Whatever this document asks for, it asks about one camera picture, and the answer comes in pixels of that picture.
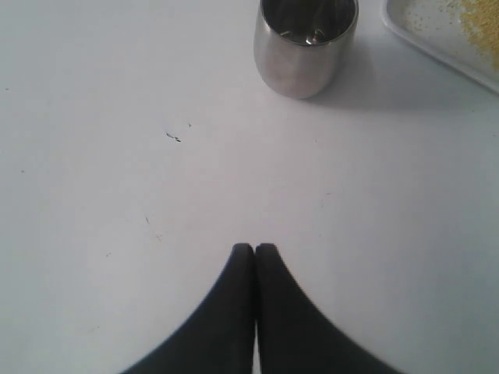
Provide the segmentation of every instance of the white tray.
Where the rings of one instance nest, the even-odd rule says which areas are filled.
[[[398,36],[499,94],[499,71],[468,42],[459,0],[384,0],[383,21]]]

